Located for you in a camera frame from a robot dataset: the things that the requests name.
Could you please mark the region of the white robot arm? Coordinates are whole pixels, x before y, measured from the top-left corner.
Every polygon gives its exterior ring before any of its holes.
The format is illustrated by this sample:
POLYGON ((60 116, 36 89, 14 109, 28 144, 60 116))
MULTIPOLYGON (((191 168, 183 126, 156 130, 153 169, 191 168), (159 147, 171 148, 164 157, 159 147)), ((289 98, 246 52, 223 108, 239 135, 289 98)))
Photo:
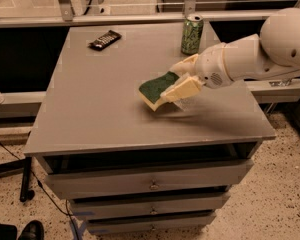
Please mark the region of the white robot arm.
POLYGON ((206 86, 229 86, 243 79, 300 76, 300 8, 269 16, 258 34, 219 43, 170 68, 179 79, 160 94, 168 103, 196 95, 206 86))

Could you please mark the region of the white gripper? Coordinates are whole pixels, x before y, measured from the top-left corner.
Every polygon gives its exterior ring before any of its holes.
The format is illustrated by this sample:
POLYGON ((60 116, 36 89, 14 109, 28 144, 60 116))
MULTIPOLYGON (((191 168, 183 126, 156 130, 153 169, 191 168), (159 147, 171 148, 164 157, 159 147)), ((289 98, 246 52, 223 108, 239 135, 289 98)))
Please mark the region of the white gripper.
POLYGON ((170 71, 182 77, 162 92, 160 98, 171 103, 192 97, 201 91, 203 83, 211 89, 229 86, 231 78, 227 73, 223 60, 225 46, 225 43, 216 44, 206 48, 199 55, 191 55, 174 64, 170 71))

